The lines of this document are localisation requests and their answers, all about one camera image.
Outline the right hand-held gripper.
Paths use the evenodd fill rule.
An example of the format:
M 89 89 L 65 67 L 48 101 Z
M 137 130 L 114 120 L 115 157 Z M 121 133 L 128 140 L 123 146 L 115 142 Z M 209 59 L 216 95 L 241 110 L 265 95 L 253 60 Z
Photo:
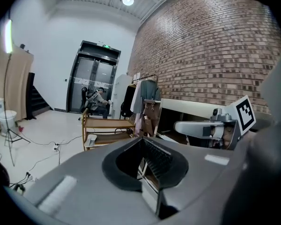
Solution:
M 210 121 L 177 121 L 174 129 L 184 135 L 209 135 L 210 147 L 233 150 L 255 123 L 246 95 L 228 106 L 214 109 Z

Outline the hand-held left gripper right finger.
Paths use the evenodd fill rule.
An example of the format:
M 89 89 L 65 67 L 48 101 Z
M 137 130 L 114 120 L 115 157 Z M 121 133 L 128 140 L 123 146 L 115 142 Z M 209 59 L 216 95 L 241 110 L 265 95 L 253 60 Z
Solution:
M 188 161 L 179 152 L 149 138 L 142 141 L 142 155 L 157 180 L 155 213 L 160 219 L 168 218 L 178 210 L 168 204 L 163 191 L 180 183 L 188 171 Z

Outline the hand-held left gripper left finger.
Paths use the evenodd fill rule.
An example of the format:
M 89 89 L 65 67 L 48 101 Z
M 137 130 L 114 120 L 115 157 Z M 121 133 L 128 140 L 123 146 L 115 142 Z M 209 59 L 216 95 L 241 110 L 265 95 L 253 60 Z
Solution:
M 102 162 L 105 177 L 117 188 L 125 191 L 142 191 L 142 183 L 137 180 L 138 168 L 143 158 L 143 139 L 125 141 L 124 145 L 110 152 Z

